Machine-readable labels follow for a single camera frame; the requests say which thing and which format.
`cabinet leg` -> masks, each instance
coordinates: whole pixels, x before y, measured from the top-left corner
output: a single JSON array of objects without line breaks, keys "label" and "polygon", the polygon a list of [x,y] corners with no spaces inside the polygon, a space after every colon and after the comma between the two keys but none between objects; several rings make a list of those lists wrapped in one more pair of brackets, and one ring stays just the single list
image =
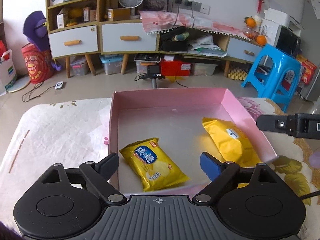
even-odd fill
[{"label": "cabinet leg", "polygon": [[95,76],[96,75],[96,71],[95,71],[94,66],[92,64],[91,56],[89,54],[84,54],[84,56],[85,56],[85,59],[87,60],[87,63],[88,63],[88,66],[90,68],[90,71],[91,71],[92,75]]},{"label": "cabinet leg", "polygon": [[224,76],[225,76],[225,77],[228,77],[229,66],[230,66],[230,61],[227,60],[227,61],[226,61],[225,68],[224,68]]},{"label": "cabinet leg", "polygon": [[67,78],[70,78],[70,57],[66,57]]},{"label": "cabinet leg", "polygon": [[127,68],[127,63],[128,63],[128,57],[129,57],[128,53],[123,55],[123,61],[122,61],[122,66],[121,66],[121,74],[125,73],[125,69]]}]

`yellow package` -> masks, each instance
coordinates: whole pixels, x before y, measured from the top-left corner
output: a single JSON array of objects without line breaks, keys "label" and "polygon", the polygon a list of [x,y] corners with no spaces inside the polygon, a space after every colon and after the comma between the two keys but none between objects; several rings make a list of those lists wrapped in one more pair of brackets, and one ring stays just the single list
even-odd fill
[{"label": "yellow package", "polygon": [[233,122],[204,117],[202,125],[225,161],[240,167],[254,167],[261,162],[248,137]]},{"label": "yellow package", "polygon": [[123,158],[141,177],[144,191],[153,191],[189,179],[158,146],[159,138],[135,142],[119,150]]}]

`drawer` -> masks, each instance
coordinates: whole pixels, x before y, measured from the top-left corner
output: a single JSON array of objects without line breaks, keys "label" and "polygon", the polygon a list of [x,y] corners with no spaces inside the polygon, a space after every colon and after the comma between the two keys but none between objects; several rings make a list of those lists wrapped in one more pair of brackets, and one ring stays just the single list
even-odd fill
[{"label": "drawer", "polygon": [[229,57],[235,57],[245,61],[254,62],[261,50],[262,48],[257,45],[251,44],[244,40],[230,38],[227,53]]},{"label": "drawer", "polygon": [[98,51],[97,26],[86,26],[52,33],[49,34],[49,41],[52,57],[95,52]]},{"label": "drawer", "polygon": [[102,25],[102,50],[155,51],[156,34],[147,35],[142,23],[115,23]]}]

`floor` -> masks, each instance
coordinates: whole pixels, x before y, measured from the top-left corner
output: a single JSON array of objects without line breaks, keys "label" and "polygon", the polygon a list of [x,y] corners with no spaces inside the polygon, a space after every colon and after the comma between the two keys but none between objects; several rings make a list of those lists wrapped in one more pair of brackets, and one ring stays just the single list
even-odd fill
[{"label": "floor", "polygon": [[[114,74],[105,75],[102,70],[97,71],[96,76],[88,74],[83,77],[66,78],[65,71],[55,74],[52,78],[45,81],[42,87],[36,90],[32,96],[35,96],[48,87],[54,86],[57,82],[65,82],[62,90],[49,89],[41,97],[35,98],[27,103],[22,102],[21,97],[31,90],[34,85],[30,84],[27,88],[15,92],[7,93],[0,97],[0,162],[7,150],[12,135],[19,123],[22,115],[31,107],[38,104],[59,103],[72,100],[88,99],[88,98],[105,98],[112,97],[114,91],[150,89],[150,80],[134,81],[137,73],[135,69],[129,68],[125,75]],[[223,76],[222,71],[218,71],[213,76],[190,76],[184,77],[178,82],[188,87],[226,87],[236,97],[256,97],[257,92],[251,85],[245,88],[240,86],[241,81],[231,80]],[[158,81],[160,88],[180,87],[175,80]],[[292,100],[288,108],[288,114],[297,112],[309,113],[314,108],[312,102],[303,101],[298,97]],[[312,150],[320,147],[318,140],[308,140]]]}]

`floral bedsheet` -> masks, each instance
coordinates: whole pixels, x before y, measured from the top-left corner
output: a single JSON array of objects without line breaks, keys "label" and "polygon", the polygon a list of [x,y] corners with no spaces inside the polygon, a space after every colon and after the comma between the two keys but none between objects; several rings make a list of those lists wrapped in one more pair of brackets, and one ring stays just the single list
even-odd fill
[{"label": "floral bedsheet", "polygon": [[[261,114],[284,115],[282,110],[267,98],[238,98],[241,104],[257,120]],[[286,134],[265,132],[279,158],[270,166],[297,194],[305,195],[320,190],[320,169],[310,164],[312,150],[305,139]],[[303,200],[307,216],[298,234],[302,240],[320,239],[320,196]]]},{"label": "floral bedsheet", "polygon": [[[255,120],[261,114],[283,114],[269,99],[239,101]],[[0,166],[0,221],[18,230],[15,203],[52,163],[74,168],[108,154],[110,107],[111,98],[86,99],[34,106],[22,116]],[[286,134],[265,135],[279,155],[271,167],[292,190],[297,195],[319,190],[320,169],[309,163],[312,151],[306,141]],[[320,239],[320,197],[304,203],[307,216],[299,237]]]}]

